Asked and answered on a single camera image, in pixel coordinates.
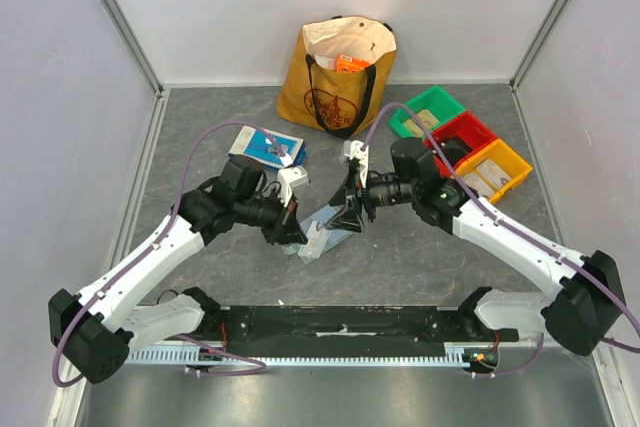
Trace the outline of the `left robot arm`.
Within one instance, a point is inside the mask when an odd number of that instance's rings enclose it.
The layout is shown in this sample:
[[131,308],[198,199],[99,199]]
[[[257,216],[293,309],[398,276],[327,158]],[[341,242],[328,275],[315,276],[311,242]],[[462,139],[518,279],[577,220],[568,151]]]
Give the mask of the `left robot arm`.
[[233,156],[220,175],[182,194],[154,232],[109,272],[75,294],[56,292],[48,302],[55,384],[73,384],[60,377],[62,359],[81,378],[98,384],[133,351],[181,334],[201,340],[215,336],[219,305],[198,288],[166,305],[139,303],[182,262],[236,224],[259,228],[269,244],[306,243],[292,187],[302,177],[301,168],[291,166],[279,170],[274,186],[268,186],[262,164]]

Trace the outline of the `black credit card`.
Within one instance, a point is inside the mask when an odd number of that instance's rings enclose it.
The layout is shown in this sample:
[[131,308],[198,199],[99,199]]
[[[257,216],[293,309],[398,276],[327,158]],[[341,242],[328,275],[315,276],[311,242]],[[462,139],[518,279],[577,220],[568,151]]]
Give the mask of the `black credit card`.
[[472,152],[472,149],[459,136],[454,136],[442,142],[441,147],[452,166],[455,166]]

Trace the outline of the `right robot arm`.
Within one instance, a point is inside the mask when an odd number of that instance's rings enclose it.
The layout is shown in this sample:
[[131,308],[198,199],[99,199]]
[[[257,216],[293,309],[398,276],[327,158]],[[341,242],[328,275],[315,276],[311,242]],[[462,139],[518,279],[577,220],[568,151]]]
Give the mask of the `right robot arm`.
[[604,341],[626,305],[611,256],[582,254],[514,221],[471,188],[444,178],[432,150],[416,138],[394,142],[390,154],[392,171],[377,173],[369,168],[368,146],[345,142],[348,173],[330,200],[337,212],[327,228],[360,233],[377,209],[408,204],[426,224],[481,247],[538,289],[478,289],[457,318],[465,338],[477,341],[502,329],[547,333],[581,356]]

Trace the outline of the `green card holder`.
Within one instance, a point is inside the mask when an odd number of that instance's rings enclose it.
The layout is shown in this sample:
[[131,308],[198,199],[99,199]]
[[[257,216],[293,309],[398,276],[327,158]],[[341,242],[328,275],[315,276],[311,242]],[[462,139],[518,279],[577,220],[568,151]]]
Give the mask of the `green card holder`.
[[300,223],[308,241],[306,244],[290,244],[281,247],[285,255],[297,255],[305,264],[318,260],[339,243],[346,240],[351,232],[340,229],[328,230],[325,224],[338,212],[337,207],[326,205]]

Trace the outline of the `silver credit card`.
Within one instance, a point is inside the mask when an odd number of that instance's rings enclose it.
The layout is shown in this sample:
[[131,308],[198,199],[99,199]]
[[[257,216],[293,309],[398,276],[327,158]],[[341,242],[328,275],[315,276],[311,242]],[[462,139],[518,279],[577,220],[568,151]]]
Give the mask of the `silver credit card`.
[[298,255],[308,259],[319,258],[324,251],[330,234],[331,231],[322,222],[312,221],[307,232],[308,242],[299,248]]

